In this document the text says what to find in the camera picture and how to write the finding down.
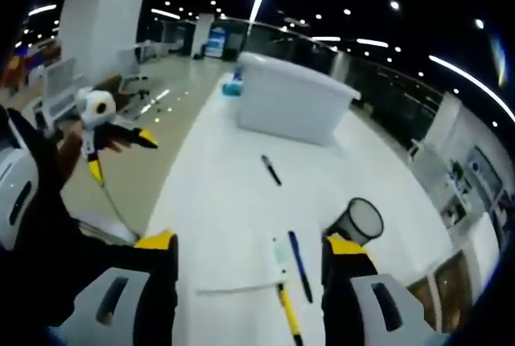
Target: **blue object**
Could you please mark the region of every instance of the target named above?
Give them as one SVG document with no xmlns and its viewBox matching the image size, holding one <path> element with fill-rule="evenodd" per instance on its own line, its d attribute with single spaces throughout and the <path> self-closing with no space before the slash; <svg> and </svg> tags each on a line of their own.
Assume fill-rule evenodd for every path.
<svg viewBox="0 0 515 346">
<path fill-rule="evenodd" d="M 295 256 L 295 262 L 297 263 L 297 268 L 299 269 L 300 280 L 303 284 L 304 294 L 306 294 L 307 301 L 309 303 L 313 303 L 313 294 L 311 293 L 311 287 L 309 285 L 309 280 L 307 280 L 306 270 L 304 269 L 303 260 L 300 257 L 300 248 L 299 241 L 295 236 L 295 232 L 288 231 L 288 237 L 290 238 L 291 248 L 293 249 L 293 254 Z"/>
<path fill-rule="evenodd" d="M 243 80 L 243 75 L 241 74 L 241 66 L 240 65 L 237 65 L 235 68 L 234 68 L 234 77 L 233 77 L 233 80 L 236 80 L 236 81 L 242 81 Z"/>
<path fill-rule="evenodd" d="M 57 327 L 46 327 L 43 329 L 43 334 L 51 346 L 66 346 L 66 341 L 59 336 Z"/>
<path fill-rule="evenodd" d="M 229 82 L 222 86 L 222 93 L 227 97 L 239 97 L 241 95 L 241 82 Z"/>
</svg>

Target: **ceiling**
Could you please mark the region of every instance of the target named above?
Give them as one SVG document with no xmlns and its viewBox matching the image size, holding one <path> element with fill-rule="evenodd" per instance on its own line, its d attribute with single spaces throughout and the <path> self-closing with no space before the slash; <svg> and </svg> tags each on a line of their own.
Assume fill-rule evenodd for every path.
<svg viewBox="0 0 515 346">
<path fill-rule="evenodd" d="M 63 0 L 45 1 L 60 6 Z M 151 0 L 151 5 L 175 14 L 179 14 L 179 7 L 193 14 L 215 12 L 220 7 L 227 16 L 243 19 L 249 17 L 253 5 L 253 0 L 215 0 L 215 6 L 211 1 Z M 392 1 L 398 2 L 400 10 L 391 8 Z M 346 9 L 351 11 L 350 15 L 344 13 Z M 56 10 L 46 15 L 45 26 L 53 27 L 58 14 Z M 499 87 L 490 46 L 493 39 L 499 39 L 509 65 L 515 50 L 515 15 L 507 0 L 263 0 L 257 21 L 281 27 L 286 24 L 285 18 L 305 20 L 307 27 L 294 29 L 305 35 L 339 36 L 342 41 L 331 45 L 342 51 L 350 48 L 355 57 L 387 65 L 439 91 L 452 93 L 458 89 L 464 104 L 515 155 L 515 142 L 510 138 L 513 122 L 499 105 L 468 80 L 428 58 L 438 56 L 469 72 L 515 109 L 514 83 L 508 74 L 507 84 Z M 476 19 L 483 20 L 484 29 L 476 26 Z M 386 42 L 389 46 L 358 44 L 358 38 Z M 401 52 L 396 52 L 395 47 L 400 47 Z M 492 127 L 494 121 L 499 125 L 497 128 Z"/>
</svg>

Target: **white pillar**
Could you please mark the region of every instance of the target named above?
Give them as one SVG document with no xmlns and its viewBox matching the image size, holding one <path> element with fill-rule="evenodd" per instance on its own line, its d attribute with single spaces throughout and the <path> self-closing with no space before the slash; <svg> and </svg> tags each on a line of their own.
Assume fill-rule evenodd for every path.
<svg viewBox="0 0 515 346">
<path fill-rule="evenodd" d="M 454 95 L 450 93 L 443 95 L 442 103 L 440 103 L 435 119 L 424 138 L 424 143 L 432 146 L 436 153 L 442 153 L 447 140 L 452 134 L 462 107 L 463 104 Z"/>
<path fill-rule="evenodd" d="M 200 54 L 202 45 L 208 42 L 211 25 L 214 21 L 214 14 L 199 15 L 199 19 L 196 21 L 195 34 L 193 35 L 192 56 Z"/>
<path fill-rule="evenodd" d="M 65 0 L 59 38 L 76 73 L 96 84 L 119 73 L 116 54 L 134 46 L 142 0 Z"/>
<path fill-rule="evenodd" d="M 344 52 L 338 51 L 335 59 L 332 61 L 330 76 L 339 82 L 345 83 L 348 74 L 348 66 L 351 58 Z"/>
</svg>

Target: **yellow pen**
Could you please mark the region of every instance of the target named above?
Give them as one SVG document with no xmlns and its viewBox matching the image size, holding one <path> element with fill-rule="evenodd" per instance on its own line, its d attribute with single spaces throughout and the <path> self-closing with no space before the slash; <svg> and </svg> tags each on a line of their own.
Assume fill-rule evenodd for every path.
<svg viewBox="0 0 515 346">
<path fill-rule="evenodd" d="M 303 346 L 303 339 L 300 336 L 299 322 L 297 321 L 297 318 L 295 318 L 295 312 L 291 305 L 290 297 L 284 288 L 284 283 L 279 283 L 277 285 L 277 292 L 279 294 L 279 300 L 281 300 L 281 304 L 284 307 L 286 319 L 288 319 L 288 325 L 290 326 L 291 335 L 293 336 L 295 344 L 296 346 Z"/>
</svg>

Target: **robotic arm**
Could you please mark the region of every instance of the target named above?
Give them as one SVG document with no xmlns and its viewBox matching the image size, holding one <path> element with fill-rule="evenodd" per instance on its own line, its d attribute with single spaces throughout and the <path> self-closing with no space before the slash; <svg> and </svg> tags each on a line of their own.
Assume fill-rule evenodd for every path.
<svg viewBox="0 0 515 346">
<path fill-rule="evenodd" d="M 109 141 L 126 141 L 149 149 L 158 147 L 148 130 L 136 127 L 129 120 L 116 114 L 113 96 L 106 91 L 93 91 L 87 87 L 79 90 L 76 99 L 82 123 L 81 152 L 88 160 L 93 178 L 104 187 L 98 151 L 105 148 Z"/>
</svg>

